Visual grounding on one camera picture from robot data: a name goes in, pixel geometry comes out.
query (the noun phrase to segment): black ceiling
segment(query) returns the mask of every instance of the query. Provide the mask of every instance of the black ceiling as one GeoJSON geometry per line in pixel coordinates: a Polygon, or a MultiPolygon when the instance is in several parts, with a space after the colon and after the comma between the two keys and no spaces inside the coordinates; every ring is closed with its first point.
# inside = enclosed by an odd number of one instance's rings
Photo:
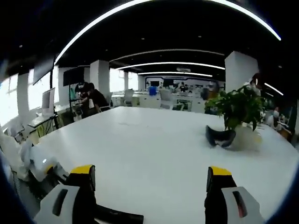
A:
{"type": "MultiPolygon", "coordinates": [[[[34,0],[4,7],[10,18],[2,41],[2,56],[10,58],[10,68],[32,67],[41,51],[59,53],[68,41],[99,15],[127,0],[34,0]]],[[[151,62],[193,62],[224,67],[232,51],[240,51],[259,61],[268,83],[292,94],[294,84],[294,9],[281,2],[235,0],[263,18],[281,36],[277,40],[248,16],[223,5],[204,0],[155,0],[118,12],[94,26],[63,55],[59,66],[86,65],[101,59],[162,49],[199,51],[161,51],[125,57],[111,67],[151,62]]],[[[225,71],[202,66],[184,66],[195,73],[211,74],[224,80],[225,71]]],[[[177,65],[142,66],[135,72],[176,71],[177,65]]]]}

